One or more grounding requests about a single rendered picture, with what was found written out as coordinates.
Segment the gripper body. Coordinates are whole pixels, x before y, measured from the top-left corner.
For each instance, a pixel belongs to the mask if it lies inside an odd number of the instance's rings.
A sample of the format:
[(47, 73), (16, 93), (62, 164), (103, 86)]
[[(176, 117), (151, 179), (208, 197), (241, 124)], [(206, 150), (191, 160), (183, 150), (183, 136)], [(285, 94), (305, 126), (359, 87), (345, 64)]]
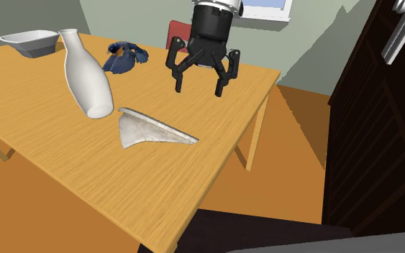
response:
[(209, 5), (195, 5), (187, 44), (187, 65), (214, 68), (227, 54), (233, 13)]

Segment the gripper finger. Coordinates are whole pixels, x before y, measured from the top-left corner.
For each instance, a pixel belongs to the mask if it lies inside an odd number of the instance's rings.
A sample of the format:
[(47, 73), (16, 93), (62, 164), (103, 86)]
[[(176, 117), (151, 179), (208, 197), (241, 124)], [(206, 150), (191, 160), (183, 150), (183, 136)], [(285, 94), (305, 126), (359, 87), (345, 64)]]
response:
[(180, 37), (173, 37), (168, 49), (168, 56), (165, 65), (172, 73), (172, 77), (176, 80), (175, 91), (181, 92), (183, 72), (194, 65), (204, 56), (204, 50), (199, 50), (195, 54), (188, 54), (178, 65), (176, 65), (176, 56), (180, 49), (186, 46), (185, 42)]
[(238, 74), (238, 68), (240, 64), (240, 51), (239, 50), (231, 50), (227, 54), (227, 58), (229, 60), (229, 67), (228, 70), (224, 69), (224, 65), (222, 64), (222, 56), (213, 52), (211, 54), (212, 60), (214, 61), (214, 69), (219, 76), (217, 81), (217, 86), (215, 89), (215, 96), (221, 97), (222, 91), (225, 86), (228, 85), (231, 79), (236, 79)]

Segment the red chair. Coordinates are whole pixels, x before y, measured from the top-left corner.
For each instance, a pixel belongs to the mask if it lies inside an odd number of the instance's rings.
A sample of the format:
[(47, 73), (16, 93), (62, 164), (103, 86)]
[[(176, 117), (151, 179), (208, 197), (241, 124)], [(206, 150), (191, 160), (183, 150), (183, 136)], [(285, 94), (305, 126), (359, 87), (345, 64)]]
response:
[(168, 26), (168, 35), (165, 48), (168, 50), (173, 37), (180, 37), (183, 41), (188, 42), (191, 33), (191, 25), (176, 20), (170, 20)]

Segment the blue bird figure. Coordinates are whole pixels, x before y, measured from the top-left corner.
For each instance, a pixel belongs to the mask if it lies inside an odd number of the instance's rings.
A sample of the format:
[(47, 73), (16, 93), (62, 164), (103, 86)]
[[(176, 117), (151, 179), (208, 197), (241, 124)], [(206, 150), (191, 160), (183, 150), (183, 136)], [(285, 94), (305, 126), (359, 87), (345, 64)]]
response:
[(126, 73), (133, 69), (136, 63), (146, 63), (149, 58), (146, 50), (134, 43), (125, 41), (111, 43), (106, 53), (111, 55), (102, 69), (104, 72), (112, 72), (113, 74)]

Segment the white framed window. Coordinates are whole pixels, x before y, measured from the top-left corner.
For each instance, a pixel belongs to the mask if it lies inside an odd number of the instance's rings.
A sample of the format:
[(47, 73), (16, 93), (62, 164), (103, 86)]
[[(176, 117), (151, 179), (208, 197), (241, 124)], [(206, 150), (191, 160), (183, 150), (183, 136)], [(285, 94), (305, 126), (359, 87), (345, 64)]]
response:
[(293, 0), (242, 0), (242, 18), (289, 22)]

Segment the white ceramic vase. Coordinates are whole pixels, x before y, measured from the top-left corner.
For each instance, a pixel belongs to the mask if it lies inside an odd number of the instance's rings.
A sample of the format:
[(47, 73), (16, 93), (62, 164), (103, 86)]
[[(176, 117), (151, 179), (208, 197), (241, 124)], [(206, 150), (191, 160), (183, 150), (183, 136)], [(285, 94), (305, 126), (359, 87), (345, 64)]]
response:
[(64, 62), (68, 88), (82, 112), (101, 119), (114, 110), (108, 78), (99, 62), (84, 47), (77, 29), (59, 31), (66, 53)]

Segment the wooden table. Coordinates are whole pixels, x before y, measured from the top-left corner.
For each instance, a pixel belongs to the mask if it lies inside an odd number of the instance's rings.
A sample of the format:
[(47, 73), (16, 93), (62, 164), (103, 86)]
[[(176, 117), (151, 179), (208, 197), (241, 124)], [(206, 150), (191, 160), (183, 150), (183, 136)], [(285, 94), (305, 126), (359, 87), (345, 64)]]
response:
[[(108, 74), (114, 111), (90, 119), (64, 75), (65, 51), (35, 59), (0, 46), (0, 140), (153, 253), (172, 253), (205, 195), (280, 75), (241, 64), (217, 97), (217, 74), (189, 68), (180, 93), (167, 51), (122, 75)], [(196, 138), (195, 144), (121, 146), (121, 108)]]

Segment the white square bowl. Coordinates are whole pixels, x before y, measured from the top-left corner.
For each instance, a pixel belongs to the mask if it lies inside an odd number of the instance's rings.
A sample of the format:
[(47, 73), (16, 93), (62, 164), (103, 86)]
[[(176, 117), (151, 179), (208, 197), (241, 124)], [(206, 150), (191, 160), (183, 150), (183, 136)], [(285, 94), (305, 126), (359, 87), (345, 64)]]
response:
[(0, 41), (13, 47), (26, 58), (39, 58), (55, 52), (58, 32), (37, 29), (0, 36)]

